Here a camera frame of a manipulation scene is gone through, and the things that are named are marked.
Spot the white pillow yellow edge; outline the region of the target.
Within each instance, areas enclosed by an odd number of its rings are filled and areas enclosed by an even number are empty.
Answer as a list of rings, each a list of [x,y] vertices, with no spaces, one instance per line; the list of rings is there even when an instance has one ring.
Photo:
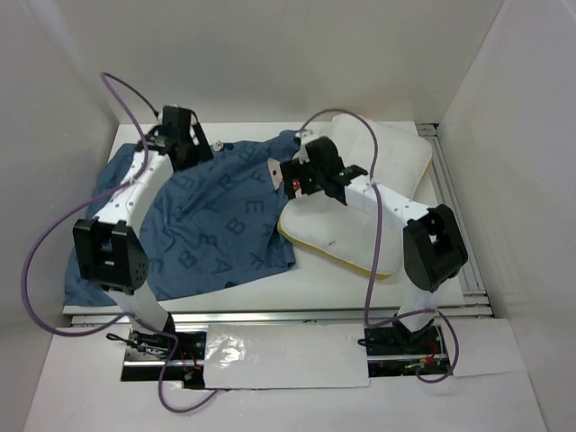
[[[339,114],[330,122],[309,125],[309,131],[330,138],[344,163],[369,169],[378,141],[374,179],[409,198],[432,159],[431,145],[404,121],[371,121]],[[306,248],[355,271],[369,274],[374,256],[376,218],[347,207],[323,192],[290,200],[278,222],[279,232],[295,246]]]

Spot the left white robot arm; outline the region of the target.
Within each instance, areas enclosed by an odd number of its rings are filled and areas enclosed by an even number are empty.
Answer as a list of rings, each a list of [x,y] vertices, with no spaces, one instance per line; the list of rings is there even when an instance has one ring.
[[[137,144],[122,188],[94,217],[78,220],[73,228],[81,277],[115,301],[158,359],[174,354],[178,338],[171,314],[148,285],[150,260],[140,243],[140,227],[173,173],[212,158],[196,113],[164,106],[160,123]]]

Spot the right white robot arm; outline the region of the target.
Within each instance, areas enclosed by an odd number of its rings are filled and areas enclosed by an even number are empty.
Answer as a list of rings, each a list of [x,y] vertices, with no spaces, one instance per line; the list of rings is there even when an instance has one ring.
[[[383,233],[394,230],[409,288],[388,322],[396,348],[414,352],[432,326],[447,282],[468,261],[454,212],[444,204],[416,202],[379,183],[366,169],[346,165],[326,136],[305,131],[295,141],[299,150],[280,166],[289,200],[282,230],[333,257],[367,264],[370,286]]]

